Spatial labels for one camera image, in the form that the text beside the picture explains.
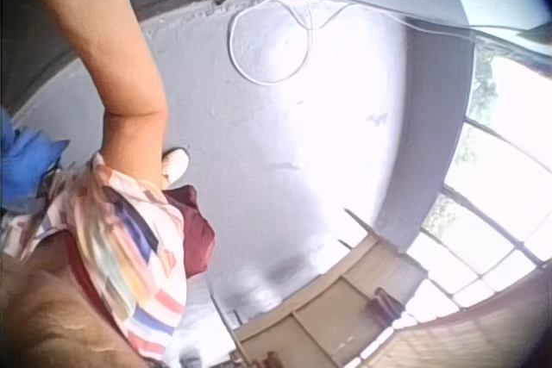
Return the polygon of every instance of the striped shirt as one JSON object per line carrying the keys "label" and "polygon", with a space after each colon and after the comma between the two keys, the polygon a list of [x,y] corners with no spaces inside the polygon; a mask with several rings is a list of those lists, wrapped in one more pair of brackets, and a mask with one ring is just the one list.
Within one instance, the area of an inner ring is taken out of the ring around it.
{"label": "striped shirt", "polygon": [[184,219],[161,190],[110,169],[96,153],[58,172],[45,212],[2,220],[3,252],[26,260],[41,240],[69,231],[91,284],[128,343],[161,359],[184,313]]}

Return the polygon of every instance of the blue cloth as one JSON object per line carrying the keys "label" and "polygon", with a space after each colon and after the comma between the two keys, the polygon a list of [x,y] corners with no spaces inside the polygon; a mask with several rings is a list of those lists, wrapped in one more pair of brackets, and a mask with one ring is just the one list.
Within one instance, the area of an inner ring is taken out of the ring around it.
{"label": "blue cloth", "polygon": [[42,176],[60,158],[68,140],[50,141],[43,133],[14,129],[2,108],[2,181],[1,204],[9,209],[14,203],[36,195]]}

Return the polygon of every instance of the wire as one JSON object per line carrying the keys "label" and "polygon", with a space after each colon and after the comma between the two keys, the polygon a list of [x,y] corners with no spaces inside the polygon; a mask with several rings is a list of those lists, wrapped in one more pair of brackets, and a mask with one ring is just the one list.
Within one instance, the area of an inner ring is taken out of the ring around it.
{"label": "wire", "polygon": [[[229,57],[230,62],[232,66],[242,75],[247,81],[261,85],[261,86],[274,86],[277,84],[281,84],[285,81],[287,81],[290,78],[293,78],[295,75],[301,71],[306,63],[309,60],[309,57],[311,56],[311,49],[313,45],[313,39],[314,39],[314,33],[317,30],[325,28],[328,24],[333,22],[341,13],[343,13],[345,10],[352,9],[352,8],[361,8],[361,9],[368,9],[374,12],[381,13],[384,16],[389,17],[390,19],[394,20],[395,22],[401,23],[402,25],[405,25],[409,28],[413,28],[419,32],[423,32],[425,34],[438,34],[441,36],[449,36],[453,38],[463,39],[465,41],[473,42],[474,38],[470,36],[465,36],[462,34],[453,34],[450,32],[443,32],[439,30],[430,30],[426,28],[421,28],[413,23],[407,22],[406,20],[402,19],[399,16],[409,17],[411,19],[417,19],[420,21],[426,21],[429,23],[434,23],[436,25],[446,26],[449,28],[457,28],[457,29],[473,29],[473,28],[488,28],[488,29],[503,29],[503,30],[511,30],[511,31],[518,31],[523,32],[525,29],[521,28],[514,28],[510,26],[498,26],[498,25],[461,25],[451,22],[442,22],[436,19],[430,19],[428,17],[424,16],[418,16],[412,13],[407,13],[402,10],[396,10],[387,8],[385,6],[378,5],[376,3],[370,3],[370,2],[363,2],[360,0],[345,0],[349,2],[349,4],[341,7],[339,10],[337,10],[332,16],[330,16],[328,19],[326,19],[318,28],[315,28],[314,26],[314,19],[312,17],[312,9],[311,9],[311,1],[312,0],[304,0],[306,9],[307,9],[307,17],[308,19],[305,21],[303,17],[294,9],[294,7],[291,5],[290,1],[288,0],[263,0],[262,2],[259,2],[253,6],[250,6],[240,12],[238,12],[229,23],[229,31],[228,31],[228,51],[229,51]],[[275,80],[275,81],[264,81],[254,78],[253,76],[249,75],[238,63],[237,59],[235,58],[234,53],[234,37],[235,37],[235,27],[237,23],[239,22],[240,18],[242,18],[247,13],[259,9],[262,6],[266,5],[267,3],[278,3],[281,4],[295,19],[295,21],[298,23],[298,25],[303,28],[306,31],[307,35],[307,46],[306,50],[304,52],[304,57],[299,66],[292,71],[289,75],[286,75],[285,77]]]}

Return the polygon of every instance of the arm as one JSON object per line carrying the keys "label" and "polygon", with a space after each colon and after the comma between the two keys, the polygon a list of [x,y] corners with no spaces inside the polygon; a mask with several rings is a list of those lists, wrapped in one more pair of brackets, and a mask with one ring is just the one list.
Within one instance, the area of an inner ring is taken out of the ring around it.
{"label": "arm", "polygon": [[161,185],[163,84],[129,0],[43,0],[88,69],[105,107],[105,163]]}

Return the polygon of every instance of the foot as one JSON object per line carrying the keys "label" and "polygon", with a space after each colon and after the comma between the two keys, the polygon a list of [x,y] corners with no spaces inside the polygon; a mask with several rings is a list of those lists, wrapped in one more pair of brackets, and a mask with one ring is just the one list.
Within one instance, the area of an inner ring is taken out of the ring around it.
{"label": "foot", "polygon": [[163,156],[161,168],[167,186],[184,176],[190,164],[190,156],[184,148],[175,148]]}

